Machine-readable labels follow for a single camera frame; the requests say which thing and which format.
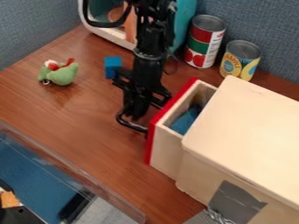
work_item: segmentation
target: blue cube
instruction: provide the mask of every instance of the blue cube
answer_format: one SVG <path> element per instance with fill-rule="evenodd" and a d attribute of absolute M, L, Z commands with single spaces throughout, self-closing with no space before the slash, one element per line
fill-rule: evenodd
<path fill-rule="evenodd" d="M 105 76 L 106 79 L 113 79 L 115 77 L 115 69 L 122 68 L 122 57 L 105 57 Z"/>

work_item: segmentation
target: plush toy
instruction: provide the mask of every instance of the plush toy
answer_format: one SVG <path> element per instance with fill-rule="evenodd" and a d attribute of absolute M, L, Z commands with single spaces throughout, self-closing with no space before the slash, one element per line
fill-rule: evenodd
<path fill-rule="evenodd" d="M 56 85 L 66 86 L 73 82 L 78 68 L 79 65 L 74 63 L 74 59 L 68 59 L 66 64 L 49 59 L 40 69 L 38 80 L 43 81 L 44 85 L 52 82 Z"/>

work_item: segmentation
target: tin can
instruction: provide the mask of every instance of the tin can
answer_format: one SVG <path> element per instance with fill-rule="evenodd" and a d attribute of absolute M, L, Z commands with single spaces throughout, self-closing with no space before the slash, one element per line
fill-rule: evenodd
<path fill-rule="evenodd" d="M 215 62 L 225 30 L 225 22 L 218 17 L 210 15 L 194 17 L 184 60 L 193 67 L 211 67 Z"/>
<path fill-rule="evenodd" d="M 227 44 L 220 74 L 223 77 L 233 75 L 244 81 L 250 81 L 260 60 L 261 50 L 257 45 L 246 40 L 233 40 Z"/>

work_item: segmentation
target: gray wall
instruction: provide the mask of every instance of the gray wall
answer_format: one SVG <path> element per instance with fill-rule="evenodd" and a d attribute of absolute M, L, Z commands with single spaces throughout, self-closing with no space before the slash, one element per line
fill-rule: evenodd
<path fill-rule="evenodd" d="M 77 0 L 0 0 L 0 69 L 74 28 Z"/>
<path fill-rule="evenodd" d="M 224 43 L 244 39 L 258 45 L 260 69 L 299 83 L 298 0 L 198 0 L 198 11 L 226 21 Z"/>

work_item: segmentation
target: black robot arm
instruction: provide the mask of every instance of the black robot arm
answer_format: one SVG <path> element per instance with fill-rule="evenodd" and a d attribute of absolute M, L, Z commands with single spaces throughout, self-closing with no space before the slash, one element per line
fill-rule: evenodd
<path fill-rule="evenodd" d="M 116 120 L 121 125 L 146 133 L 146 127 L 134 122 L 146 114 L 150 105 L 161 108 L 171 98 L 171 93 L 161 84 L 161 79 L 168 48 L 172 46 L 175 38 L 176 1 L 127 0 L 127 2 L 128 7 L 121 18 L 112 23 L 89 19 L 89 0 L 83 0 L 83 14 L 91 26 L 109 28 L 122 25 L 132 6 L 135 7 L 137 44 L 134 50 L 133 69 L 126 73 L 119 71 L 113 82 L 123 90 L 123 109 L 116 115 Z"/>

